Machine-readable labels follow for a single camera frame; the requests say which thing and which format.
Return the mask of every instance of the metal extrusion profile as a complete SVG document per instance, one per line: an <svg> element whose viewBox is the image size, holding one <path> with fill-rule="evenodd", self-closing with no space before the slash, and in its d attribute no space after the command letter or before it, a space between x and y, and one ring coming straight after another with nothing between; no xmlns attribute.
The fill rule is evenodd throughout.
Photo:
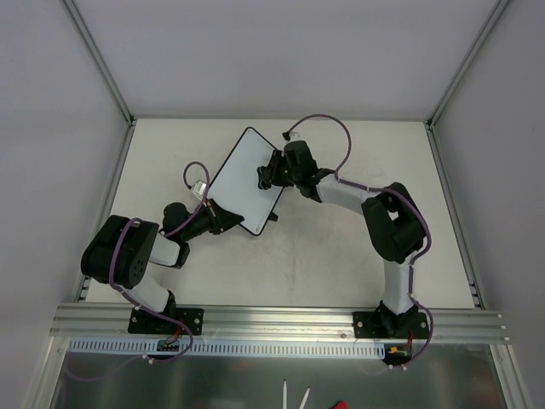
<svg viewBox="0 0 545 409"><path fill-rule="evenodd" d="M185 307L204 309L202 339L252 342L355 343L352 313L372 311L372 308ZM119 303L64 303L57 309L50 335L142 337L127 332L131 309L130 305ZM509 343L507 328L498 312L435 309L432 314L433 343Z"/></svg>
<svg viewBox="0 0 545 409"><path fill-rule="evenodd" d="M456 69L454 77L451 79L449 86L443 93L443 96L441 96L439 104L435 108L435 111L430 118L432 129L439 121L439 118L441 118L441 115L448 107L450 101L456 94L456 91L458 88L460 88L460 85L462 85L463 80L469 72L469 69L473 66L473 63L479 56L481 49L485 46L486 40L488 40L488 38L491 36L512 1L513 0L497 0L496 4L494 4L494 7L488 14L485 23L481 26L466 55L463 57L462 63Z"/></svg>
<svg viewBox="0 0 545 409"><path fill-rule="evenodd" d="M104 57L102 56L102 53L100 52L98 46L96 45L96 41L91 35L91 31L87 27L87 24L85 23L85 19L83 18L81 12L79 11L79 8L75 0L60 0L60 2L64 6L65 11L68 14L68 17L74 24L74 27L76 28L77 33L79 34L80 38L83 41L83 45L89 52L89 55L91 56L91 58L93 59L93 62L95 63L97 69L99 70L99 73L102 76L102 79L104 80L106 84L106 87L110 91L110 94L112 95L113 100L118 106L119 111L123 115L125 122L131 125L133 120L133 115L129 110L127 102L125 102L125 99L123 98L123 95L121 94L121 91L119 90L118 85L113 79L112 73L110 72L110 69L108 68L108 65L106 64L106 61L104 60Z"/></svg>
<svg viewBox="0 0 545 409"><path fill-rule="evenodd" d="M521 381L519 368L511 345L491 345L498 381L509 409L532 409L530 395Z"/></svg>
<svg viewBox="0 0 545 409"><path fill-rule="evenodd" d="M439 182L441 183L441 188L443 189L443 195L445 196L446 207L449 211L450 221L452 222L452 227L454 229L454 235L456 236L456 242L458 244L458 250L460 251L460 256L462 257L462 264L466 270L466 275L468 276L469 286L475 289L475 296L477 300L475 305L485 308L486 300L482 292L482 285L478 274L473 268L472 257L469 254L468 244L465 239L465 235L462 228L462 223L456 209L456 204L454 202L454 197L450 189L449 178L445 170L445 164L441 157L441 151L439 149L439 144L435 132L430 129L428 125L425 125L427 139L429 141L429 146L432 150L433 161L435 162L435 168L439 175Z"/></svg>

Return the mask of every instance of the gray wall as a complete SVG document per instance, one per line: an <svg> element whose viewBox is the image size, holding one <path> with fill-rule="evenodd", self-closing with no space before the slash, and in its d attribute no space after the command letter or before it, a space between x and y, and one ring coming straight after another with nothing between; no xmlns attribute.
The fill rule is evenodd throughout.
<svg viewBox="0 0 545 409"><path fill-rule="evenodd" d="M0 396L19 407L70 300L124 123L58 0L0 13Z"/></svg>
<svg viewBox="0 0 545 409"><path fill-rule="evenodd" d="M135 114L429 118L496 0L78 0Z"/></svg>
<svg viewBox="0 0 545 409"><path fill-rule="evenodd" d="M519 0L486 44L438 138L491 308L505 312L545 407L545 3Z"/></svg>

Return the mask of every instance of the floor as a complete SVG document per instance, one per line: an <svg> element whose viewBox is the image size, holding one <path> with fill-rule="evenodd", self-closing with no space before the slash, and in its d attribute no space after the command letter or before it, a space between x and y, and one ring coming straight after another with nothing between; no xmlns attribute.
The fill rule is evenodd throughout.
<svg viewBox="0 0 545 409"><path fill-rule="evenodd" d="M112 214L160 223L163 208L198 200L182 182L199 160L213 176L243 131L252 126L276 147L290 120L140 119L119 182ZM415 293L430 308L473 308L445 198L422 123L349 121L353 150L341 175L371 186L406 185L430 227L433 246L416 264ZM334 169L347 149L342 129L324 120L297 129L318 166ZM188 172L196 181L204 175ZM381 258L362 216L284 190L261 236L235 227L190 242L182 270L149 265L147 272L178 303L260 306L375 307L384 289ZM88 302L123 302L93 282Z"/></svg>

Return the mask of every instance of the purple cable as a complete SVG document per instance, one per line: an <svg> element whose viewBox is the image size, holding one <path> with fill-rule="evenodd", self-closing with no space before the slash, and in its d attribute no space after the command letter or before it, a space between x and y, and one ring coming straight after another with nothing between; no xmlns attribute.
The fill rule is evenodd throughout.
<svg viewBox="0 0 545 409"><path fill-rule="evenodd" d="M291 133L297 126L299 126L300 124L302 124L303 122L307 121L310 118L327 118L327 119L331 119L332 121L337 122L344 129L345 133L347 134L347 139L348 139L347 154L335 169L335 178L337 179L337 181L339 181L339 183L342 183L344 185L348 185L348 186L351 186L351 187L356 187L358 189L362 189L362 190L365 190L365 191L371 192L371 193L389 193L389 194L392 194L393 196L398 198L405 206L407 206L409 208L409 210L412 212L413 215L415 215L416 219L419 221L419 223L422 225L422 228L424 229L424 234L426 236L426 246L421 251L416 253L409 261L409 263L410 263L410 265L409 265L409 297L410 297L410 300L418 308L420 308L421 310L423 310L427 314L427 317L429 318L429 336L427 337L427 340L424 343L424 345L422 346L422 348L420 349L420 351L418 351L418 353L414 357L412 357L412 359L409 361L409 362L413 362L419 356L421 356L422 353L427 349L427 346L431 342L432 336L433 336L433 316L432 316L432 313L428 308L426 308L422 304L420 304L413 296L414 274L415 274L414 264L415 264L416 260L418 260L420 257L424 256L429 251L429 249L432 247L432 234L430 233L429 227L428 227L426 221L424 220L424 218L422 217L420 211L418 211L418 209L406 197L404 197L401 193L396 192L395 190L389 189L387 187L368 187L368 186L365 186L364 184L357 183L355 181L347 181L346 179L341 179L339 177L339 171L341 170L342 166L344 166L344 164L348 161L348 158L350 157L350 153L352 152L352 137L350 136L350 131L348 130L348 127L340 119L335 118L335 117L333 117L331 115L328 115L326 113L314 113L312 115L307 115L305 118L302 118L299 121L297 121L288 130L288 133Z"/></svg>
<svg viewBox="0 0 545 409"><path fill-rule="evenodd" d="M184 183L186 184L187 188L188 189L191 189L191 186L189 185L189 183L187 183L187 170L189 168L191 168L194 164L196 164L197 166L200 166L202 170L204 170L204 174L206 175L206 187L204 188L204 193L203 193L203 198L201 199L200 203L198 204L198 206L195 208L195 210L193 211L193 213L187 218L187 220L185 220L180 226L178 226L177 228L175 228L174 230L172 230L171 232L168 232L168 233L165 233L164 234L164 237L170 237L172 236L173 234L176 234L178 233L180 230L182 230L185 226L187 226L187 224L189 224L189 222L191 220L193 220L193 218L197 215L198 211L201 210L201 207L203 207L204 205L204 201L206 200L206 196L208 195L208 190L210 188L210 174L208 172L208 169L206 169L206 166L204 166L204 164L202 164L201 162L198 162L197 160L193 161L193 162L190 162L189 164L187 164L186 168L184 169L184 174L183 174L183 178L184 178Z"/></svg>
<svg viewBox="0 0 545 409"><path fill-rule="evenodd" d="M209 176L208 169L206 168L206 166L204 166L204 164L202 164L202 163L200 163L198 161L193 161L193 162L187 164L186 168L184 169L184 173L183 173L184 183L186 184L186 186L188 188L191 188L191 186L187 183L186 176L187 176L187 170L191 166L193 166L195 164L200 166L204 170L204 174L206 175L206 188L204 189L203 198L201 199L201 201L198 204L197 208L195 208L195 211L187 218L187 220L185 222L183 222L179 227L174 229L173 231L166 233L164 235L164 237L169 237L169 236L171 236L173 234L178 233L180 230L182 230L195 217L195 215L198 213L198 211L201 209L201 207L203 207L204 201L206 200L206 196L208 194L209 185L210 185L210 176ZM164 359L164 360L154 360L153 361L154 363L167 364L167 363L172 362L174 360L178 360L183 354L185 354L187 351L189 351L192 348L192 346L193 346L193 334L191 333L191 330L187 327L187 325L185 325L181 321L174 320L174 319L172 319L170 317L167 317L165 315L157 313L157 312L149 309L146 306L143 306L143 305L139 304L136 300L134 300L126 292L124 292L122 287L120 287L119 285L116 285L114 283L114 281L113 281L113 277L114 277L114 274L115 274L116 262L118 260L119 252L121 251L121 246L123 244L125 236L127 235L127 232L129 231L131 226L133 226L133 224L135 224L137 222L141 222L141 219L139 219L139 218L131 219L124 226L123 230L121 231L121 234L119 235L118 242L116 243L116 246L115 246L115 248L113 250L112 261L110 262L110 271L108 273L108 284L110 285L110 287L113 290L115 290L117 292L120 292L121 295L123 296L123 298L125 298L125 300L132 303L137 308L139 308L142 311L144 311L144 312L146 312L146 313L148 313L150 315L153 315L154 317L157 317L157 318L159 318L161 320L165 320L165 321L171 322L173 324L176 324L177 326L180 326L186 332L186 334L189 336L189 344L180 353L178 353L178 354L176 354L176 355L174 355L174 356L172 356L170 358ZM79 381L79 382L97 382L97 381L101 381L101 380L104 380L104 379L108 379L111 375L114 375L115 373L119 372L124 367L126 367L128 364L130 364L131 362L133 362L135 360L141 360L141 359L142 359L141 355L133 356L133 357L127 359L123 364L118 366L113 371L107 373L106 375L102 375L102 376L99 376L99 377L79 377L78 375L74 375L70 371L70 369L68 367L68 357L66 357L66 360L65 360L65 373L69 377L71 377L72 379L74 379L76 381Z"/></svg>

